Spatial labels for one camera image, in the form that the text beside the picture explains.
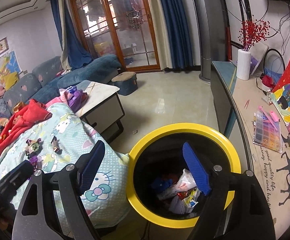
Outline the clear white plastic bag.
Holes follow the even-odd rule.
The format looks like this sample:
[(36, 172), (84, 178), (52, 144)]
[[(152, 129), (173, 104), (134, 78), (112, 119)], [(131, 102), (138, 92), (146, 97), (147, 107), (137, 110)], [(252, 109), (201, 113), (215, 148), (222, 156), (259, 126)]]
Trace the clear white plastic bag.
[(178, 182), (176, 184), (171, 185), (167, 188), (163, 193), (158, 195), (159, 200), (165, 200), (168, 198), (172, 198), (177, 195), (178, 192), (189, 191), (195, 188), (197, 185), (194, 181), (194, 178), (191, 172), (187, 169), (183, 169), (183, 173), (180, 176)]

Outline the dark chocolate bar wrapper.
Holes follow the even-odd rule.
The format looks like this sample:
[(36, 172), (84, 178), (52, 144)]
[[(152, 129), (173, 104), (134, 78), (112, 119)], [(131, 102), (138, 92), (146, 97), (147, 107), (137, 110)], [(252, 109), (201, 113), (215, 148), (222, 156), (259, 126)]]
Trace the dark chocolate bar wrapper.
[(61, 149), (60, 149), (59, 142), (58, 142), (56, 136), (53, 136), (52, 141), (51, 141), (51, 145), (53, 147), (53, 151), (56, 154), (61, 154)]

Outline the green purple wrapper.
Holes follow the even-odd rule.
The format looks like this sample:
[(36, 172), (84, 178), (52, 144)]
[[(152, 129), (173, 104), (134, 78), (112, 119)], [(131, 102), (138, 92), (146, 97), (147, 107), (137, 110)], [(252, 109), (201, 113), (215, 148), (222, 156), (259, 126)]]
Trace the green purple wrapper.
[(25, 155), (30, 159), (37, 155), (42, 149), (42, 139), (27, 139), (25, 147)]

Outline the yellow white snack bag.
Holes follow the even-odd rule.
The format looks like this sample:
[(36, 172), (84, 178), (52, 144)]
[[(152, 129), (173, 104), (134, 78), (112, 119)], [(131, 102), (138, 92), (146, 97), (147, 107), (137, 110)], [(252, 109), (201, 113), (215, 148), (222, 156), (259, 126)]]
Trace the yellow white snack bag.
[(183, 199), (183, 202), (187, 208), (193, 208), (197, 205), (197, 198), (200, 195), (200, 190), (194, 188), (188, 195)]

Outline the red snack wrapper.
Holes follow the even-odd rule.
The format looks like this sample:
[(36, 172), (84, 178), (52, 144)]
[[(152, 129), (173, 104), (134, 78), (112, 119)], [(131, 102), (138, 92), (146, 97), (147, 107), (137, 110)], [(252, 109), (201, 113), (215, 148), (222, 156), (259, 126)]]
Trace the red snack wrapper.
[(190, 195), (190, 191), (178, 192), (177, 196), (180, 200), (184, 200), (186, 197)]

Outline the large white foam net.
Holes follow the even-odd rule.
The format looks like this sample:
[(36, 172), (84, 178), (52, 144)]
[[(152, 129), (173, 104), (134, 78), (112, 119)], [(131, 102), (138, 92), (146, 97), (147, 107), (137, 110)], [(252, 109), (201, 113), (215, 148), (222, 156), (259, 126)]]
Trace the large white foam net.
[(185, 215), (191, 213), (193, 211), (193, 208), (187, 207), (183, 200), (181, 200), (178, 196), (174, 196), (172, 198), (168, 211), (177, 215)]

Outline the blue plastic wrapper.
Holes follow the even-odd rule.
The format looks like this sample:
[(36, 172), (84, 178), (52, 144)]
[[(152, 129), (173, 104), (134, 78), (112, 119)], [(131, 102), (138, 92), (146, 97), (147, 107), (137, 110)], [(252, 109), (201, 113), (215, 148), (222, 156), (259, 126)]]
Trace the blue plastic wrapper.
[(157, 179), (153, 182), (153, 189), (157, 193), (161, 193), (173, 184), (172, 179)]

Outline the colourful bead box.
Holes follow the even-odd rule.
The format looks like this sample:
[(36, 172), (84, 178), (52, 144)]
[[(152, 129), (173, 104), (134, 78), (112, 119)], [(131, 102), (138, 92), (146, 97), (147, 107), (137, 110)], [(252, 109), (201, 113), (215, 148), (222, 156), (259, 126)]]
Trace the colourful bead box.
[(275, 122), (268, 112), (261, 109), (254, 113), (253, 143), (278, 153), (282, 152), (280, 123)]

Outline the red blanket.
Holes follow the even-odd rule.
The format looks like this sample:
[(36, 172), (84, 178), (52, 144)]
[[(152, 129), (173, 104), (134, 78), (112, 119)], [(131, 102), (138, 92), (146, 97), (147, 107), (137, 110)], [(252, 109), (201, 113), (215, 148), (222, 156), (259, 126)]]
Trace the red blanket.
[(30, 99), (20, 111), (14, 112), (0, 133), (0, 156), (3, 150), (35, 124), (48, 120), (52, 113), (46, 110), (43, 103)]

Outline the purple cloth pile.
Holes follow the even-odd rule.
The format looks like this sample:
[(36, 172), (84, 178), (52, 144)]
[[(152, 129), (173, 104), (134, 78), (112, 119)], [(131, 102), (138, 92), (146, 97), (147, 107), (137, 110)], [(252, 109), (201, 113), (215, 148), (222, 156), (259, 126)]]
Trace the purple cloth pile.
[(88, 94), (81, 89), (77, 89), (76, 86), (67, 88), (65, 92), (67, 103), (73, 112), (77, 112), (88, 98)]

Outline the grey blue sofa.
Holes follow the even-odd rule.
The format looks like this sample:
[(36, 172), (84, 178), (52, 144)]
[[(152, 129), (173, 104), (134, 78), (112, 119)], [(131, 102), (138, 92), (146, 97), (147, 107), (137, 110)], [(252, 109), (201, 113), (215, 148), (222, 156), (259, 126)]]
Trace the grey blue sofa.
[(46, 104), (60, 95), (61, 88), (77, 85), (82, 81), (95, 81), (107, 84), (115, 75), (121, 64), (114, 54), (101, 56), (84, 67), (57, 76), (61, 69), (60, 57), (54, 57), (34, 67), (31, 73), (25, 74), (0, 98), (0, 113), (9, 118), (13, 108), (19, 102), (28, 103), (35, 99)]

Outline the white ribbed vase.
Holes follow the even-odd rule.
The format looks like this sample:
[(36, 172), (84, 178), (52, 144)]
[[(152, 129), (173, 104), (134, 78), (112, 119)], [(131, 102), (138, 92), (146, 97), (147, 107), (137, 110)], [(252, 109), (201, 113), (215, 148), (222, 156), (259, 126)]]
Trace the white ribbed vase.
[(237, 78), (247, 81), (250, 76), (251, 53), (246, 50), (239, 49), (237, 55)]

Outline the blue curtain left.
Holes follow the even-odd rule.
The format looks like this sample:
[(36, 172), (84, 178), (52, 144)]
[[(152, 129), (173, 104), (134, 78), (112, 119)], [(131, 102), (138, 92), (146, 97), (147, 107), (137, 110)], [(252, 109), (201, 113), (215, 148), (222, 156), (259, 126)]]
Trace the blue curtain left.
[(93, 58), (78, 39), (67, 3), (68, 0), (50, 0), (61, 46), (61, 66), (71, 71), (88, 65)]

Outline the blue curtain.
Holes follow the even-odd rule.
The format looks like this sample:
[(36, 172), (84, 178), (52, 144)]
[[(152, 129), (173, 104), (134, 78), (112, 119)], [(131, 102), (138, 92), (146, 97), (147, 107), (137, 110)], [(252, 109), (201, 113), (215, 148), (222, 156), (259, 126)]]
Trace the blue curtain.
[(192, 47), (182, 0), (161, 0), (174, 69), (193, 66)]
[(50, 0), (61, 46), (61, 66), (71, 71), (88, 65), (93, 58), (78, 39), (67, 3), (68, 0)]

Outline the china map poster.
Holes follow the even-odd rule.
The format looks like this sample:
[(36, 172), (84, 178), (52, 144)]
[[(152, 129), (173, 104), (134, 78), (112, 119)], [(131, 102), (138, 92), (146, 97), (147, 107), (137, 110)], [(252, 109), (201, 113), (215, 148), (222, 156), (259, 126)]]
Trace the china map poster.
[(0, 57), (0, 86), (10, 89), (18, 82), (20, 73), (21, 68), (14, 51)]

